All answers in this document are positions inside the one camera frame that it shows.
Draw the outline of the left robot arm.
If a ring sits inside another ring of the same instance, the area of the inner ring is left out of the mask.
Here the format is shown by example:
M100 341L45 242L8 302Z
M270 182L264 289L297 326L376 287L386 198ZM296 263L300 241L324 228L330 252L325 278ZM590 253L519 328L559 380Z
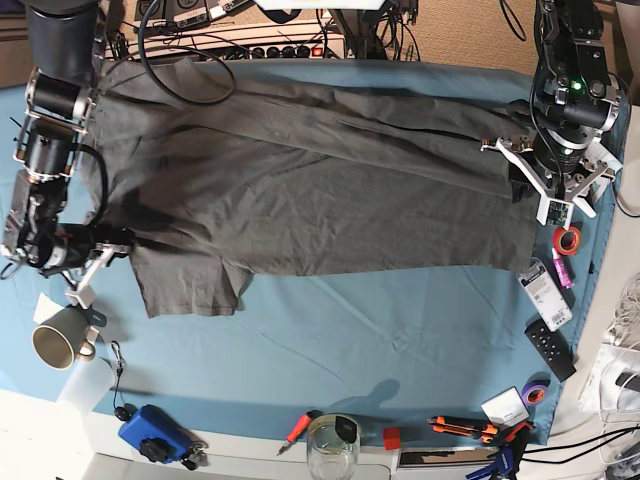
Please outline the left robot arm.
M538 65L529 97L508 105L509 116L534 136L485 140L485 150L509 162L513 199L539 196L537 221L567 229L575 210L596 212L593 184L618 169L601 140L621 110L622 87L610 73L601 42L604 23L591 1L539 1L534 14Z

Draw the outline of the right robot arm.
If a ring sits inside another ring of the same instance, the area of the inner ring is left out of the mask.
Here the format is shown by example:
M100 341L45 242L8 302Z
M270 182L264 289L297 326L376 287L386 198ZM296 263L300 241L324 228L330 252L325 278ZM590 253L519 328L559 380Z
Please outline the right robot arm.
M134 241L132 231L103 223L106 162L83 141L99 97L107 16L97 1L28 1L25 12L35 67L13 153L22 167L1 244L11 263L1 276L8 279L25 266L44 277L62 275L69 302L88 309L96 298L92 277L113 259L127 257ZM69 182L82 155L97 166L98 206L85 224L62 223Z

